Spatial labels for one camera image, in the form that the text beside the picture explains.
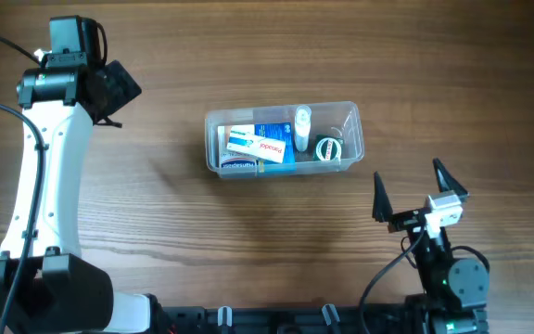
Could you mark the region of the green balm box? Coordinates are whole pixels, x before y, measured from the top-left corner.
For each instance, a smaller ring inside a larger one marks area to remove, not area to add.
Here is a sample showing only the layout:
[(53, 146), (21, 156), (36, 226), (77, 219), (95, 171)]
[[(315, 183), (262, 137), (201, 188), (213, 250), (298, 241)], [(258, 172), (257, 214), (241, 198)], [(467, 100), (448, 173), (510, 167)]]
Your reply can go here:
[(315, 161), (340, 161), (344, 141), (329, 135), (317, 135), (313, 151)]

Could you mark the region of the white Hansaplast plaster box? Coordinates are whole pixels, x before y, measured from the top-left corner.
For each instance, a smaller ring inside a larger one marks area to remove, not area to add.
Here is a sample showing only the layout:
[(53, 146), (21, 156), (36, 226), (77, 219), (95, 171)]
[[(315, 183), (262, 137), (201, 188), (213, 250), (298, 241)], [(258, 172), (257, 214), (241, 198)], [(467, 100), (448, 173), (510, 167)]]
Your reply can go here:
[(257, 160), (248, 154), (231, 151), (227, 148), (231, 126), (218, 126), (218, 162), (224, 168), (250, 168), (257, 166)]

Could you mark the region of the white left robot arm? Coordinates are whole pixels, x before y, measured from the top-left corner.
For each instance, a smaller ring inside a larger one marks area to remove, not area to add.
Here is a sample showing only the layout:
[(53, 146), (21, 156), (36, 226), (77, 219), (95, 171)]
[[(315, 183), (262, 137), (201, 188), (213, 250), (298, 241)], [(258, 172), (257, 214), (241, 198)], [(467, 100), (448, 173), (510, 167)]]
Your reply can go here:
[(118, 62), (48, 54), (18, 84), (24, 144), (13, 216), (0, 246), (0, 330), (154, 333), (157, 301), (116, 291), (82, 257), (78, 204), (83, 160), (97, 124), (137, 97)]

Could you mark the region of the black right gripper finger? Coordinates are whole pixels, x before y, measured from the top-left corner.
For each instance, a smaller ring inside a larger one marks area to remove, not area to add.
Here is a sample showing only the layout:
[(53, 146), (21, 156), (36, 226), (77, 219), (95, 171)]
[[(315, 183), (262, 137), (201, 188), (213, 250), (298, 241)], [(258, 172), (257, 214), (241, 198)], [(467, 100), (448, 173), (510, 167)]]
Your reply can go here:
[(449, 173), (441, 160), (439, 158), (434, 158), (432, 163), (439, 191), (453, 191), (459, 200), (468, 200), (469, 191)]
[(372, 217), (379, 223), (388, 222), (393, 214), (393, 209), (379, 172), (374, 172), (374, 186)]

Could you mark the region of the white Panadol caplets box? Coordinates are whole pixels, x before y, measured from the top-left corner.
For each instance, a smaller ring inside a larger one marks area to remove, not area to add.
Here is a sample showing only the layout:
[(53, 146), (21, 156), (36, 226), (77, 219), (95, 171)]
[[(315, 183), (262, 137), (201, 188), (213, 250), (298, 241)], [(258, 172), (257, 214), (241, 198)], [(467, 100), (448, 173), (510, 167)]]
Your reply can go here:
[(247, 131), (245, 128), (236, 125), (230, 129), (226, 147), (229, 150), (258, 159), (282, 163), (286, 151), (286, 142), (255, 135), (254, 131)]

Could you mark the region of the blue VapoDrops box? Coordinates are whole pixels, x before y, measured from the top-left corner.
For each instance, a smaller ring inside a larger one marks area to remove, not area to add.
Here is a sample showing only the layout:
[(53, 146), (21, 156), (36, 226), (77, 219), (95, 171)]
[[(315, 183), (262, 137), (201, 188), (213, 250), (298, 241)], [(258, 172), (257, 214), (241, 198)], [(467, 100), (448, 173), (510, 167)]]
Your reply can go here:
[(256, 124), (255, 134), (284, 141), (286, 143), (283, 162), (277, 163), (267, 160), (257, 160), (259, 173), (283, 174), (291, 173), (296, 170), (293, 132), (290, 122)]

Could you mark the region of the white dropper bottle clear cap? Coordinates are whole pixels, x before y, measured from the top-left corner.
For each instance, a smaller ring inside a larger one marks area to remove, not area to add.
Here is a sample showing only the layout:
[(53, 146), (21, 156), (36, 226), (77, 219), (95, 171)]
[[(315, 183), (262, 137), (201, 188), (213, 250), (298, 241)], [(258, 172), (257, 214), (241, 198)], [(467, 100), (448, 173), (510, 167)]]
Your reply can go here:
[(312, 126), (312, 110), (306, 105), (298, 106), (295, 113), (294, 140), (297, 151), (308, 149)]

